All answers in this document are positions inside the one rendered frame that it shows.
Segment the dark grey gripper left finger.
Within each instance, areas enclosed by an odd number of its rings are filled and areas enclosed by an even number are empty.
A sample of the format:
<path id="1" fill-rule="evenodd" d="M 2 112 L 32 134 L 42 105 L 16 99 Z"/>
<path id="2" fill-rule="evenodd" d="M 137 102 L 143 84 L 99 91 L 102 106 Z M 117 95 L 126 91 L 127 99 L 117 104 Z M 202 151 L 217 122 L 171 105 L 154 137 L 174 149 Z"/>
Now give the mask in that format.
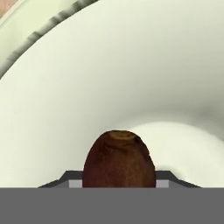
<path id="1" fill-rule="evenodd" d="M 82 171 L 65 171 L 63 175 L 41 188 L 82 188 Z"/>

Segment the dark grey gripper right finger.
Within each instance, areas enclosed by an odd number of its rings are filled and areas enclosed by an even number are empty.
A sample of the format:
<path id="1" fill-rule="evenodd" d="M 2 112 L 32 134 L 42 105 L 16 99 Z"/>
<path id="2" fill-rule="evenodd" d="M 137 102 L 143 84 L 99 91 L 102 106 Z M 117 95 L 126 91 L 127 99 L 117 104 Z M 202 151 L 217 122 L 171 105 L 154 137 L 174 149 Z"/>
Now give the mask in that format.
<path id="1" fill-rule="evenodd" d="M 178 179 L 171 171 L 156 171 L 156 188 L 198 188 L 197 185 Z"/>

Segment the brown sweet potato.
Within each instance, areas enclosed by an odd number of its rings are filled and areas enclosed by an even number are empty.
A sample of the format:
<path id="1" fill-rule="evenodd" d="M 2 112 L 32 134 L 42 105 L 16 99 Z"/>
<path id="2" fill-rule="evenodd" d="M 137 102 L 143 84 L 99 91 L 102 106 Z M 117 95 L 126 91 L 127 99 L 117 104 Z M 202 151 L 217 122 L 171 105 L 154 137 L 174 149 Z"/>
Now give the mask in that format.
<path id="1" fill-rule="evenodd" d="M 156 187 L 156 171 L 140 136 L 111 130 L 94 142 L 84 164 L 83 187 Z"/>

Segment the white bowl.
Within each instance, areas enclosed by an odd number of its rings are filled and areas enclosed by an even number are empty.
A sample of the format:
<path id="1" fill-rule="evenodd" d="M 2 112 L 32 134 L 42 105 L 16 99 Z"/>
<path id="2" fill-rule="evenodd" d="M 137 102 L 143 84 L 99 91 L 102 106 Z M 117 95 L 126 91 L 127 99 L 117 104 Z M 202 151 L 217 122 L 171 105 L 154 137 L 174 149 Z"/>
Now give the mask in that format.
<path id="1" fill-rule="evenodd" d="M 0 80 L 0 187 L 81 169 L 106 130 L 224 186 L 224 0 L 98 0 L 41 37 Z"/>

